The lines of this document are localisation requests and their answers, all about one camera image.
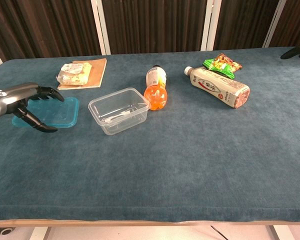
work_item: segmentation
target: white bottle cap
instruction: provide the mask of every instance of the white bottle cap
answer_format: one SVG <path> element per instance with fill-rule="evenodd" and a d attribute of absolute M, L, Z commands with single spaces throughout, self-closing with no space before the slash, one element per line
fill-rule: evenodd
<path fill-rule="evenodd" d="M 189 72 L 190 69 L 192 69 L 192 67 L 187 66 L 187 67 L 184 69 L 184 74 L 188 76 L 188 72 Z"/>

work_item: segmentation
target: orange bottle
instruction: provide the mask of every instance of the orange bottle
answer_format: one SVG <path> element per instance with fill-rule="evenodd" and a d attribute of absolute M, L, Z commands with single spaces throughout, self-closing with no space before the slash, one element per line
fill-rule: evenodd
<path fill-rule="evenodd" d="M 167 75 L 159 65 L 154 65 L 145 77 L 146 90 L 144 97 L 150 102 L 152 111 L 163 109 L 167 103 L 168 94 L 166 91 Z"/>

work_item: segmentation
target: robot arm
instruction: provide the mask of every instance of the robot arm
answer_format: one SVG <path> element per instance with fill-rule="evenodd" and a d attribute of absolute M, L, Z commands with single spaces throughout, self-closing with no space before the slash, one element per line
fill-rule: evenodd
<path fill-rule="evenodd" d="M 298 54 L 300 54 L 300 46 L 296 46 L 296 47 L 290 49 L 285 54 L 283 54 L 280 58 L 281 59 L 289 59 Z"/>
<path fill-rule="evenodd" d="M 58 129 L 45 125 L 27 110 L 29 99 L 38 100 L 48 99 L 49 97 L 62 102 L 65 100 L 61 94 L 53 88 L 39 86 L 33 82 L 0 90 L 0 116 L 4 114 L 14 114 L 41 132 L 53 133 Z"/>

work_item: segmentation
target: cable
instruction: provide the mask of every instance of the cable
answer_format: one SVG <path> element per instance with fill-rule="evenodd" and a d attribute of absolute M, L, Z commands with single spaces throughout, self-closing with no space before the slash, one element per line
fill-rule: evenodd
<path fill-rule="evenodd" d="M 228 238 L 225 237 L 225 235 L 223 235 L 221 232 L 219 232 L 216 228 L 214 228 L 214 226 L 210 226 L 213 228 L 213 230 L 215 230 L 218 234 L 220 234 L 225 240 L 229 240 Z"/>

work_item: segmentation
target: blue tablecloth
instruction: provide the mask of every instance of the blue tablecloth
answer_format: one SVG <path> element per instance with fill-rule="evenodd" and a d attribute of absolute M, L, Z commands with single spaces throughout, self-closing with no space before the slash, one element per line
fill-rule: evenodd
<path fill-rule="evenodd" d="M 77 124 L 42 133 L 0 117 L 0 220 L 300 221 L 300 58 L 290 48 L 223 51 L 242 64 L 250 97 L 232 109 L 191 85 L 187 66 L 221 51 L 109 55 L 101 88 L 63 90 L 80 101 Z M 0 89 L 56 87 L 61 66 L 103 56 L 15 59 Z M 108 136 L 92 99 L 127 87 L 143 93 L 161 65 L 168 102 Z"/>

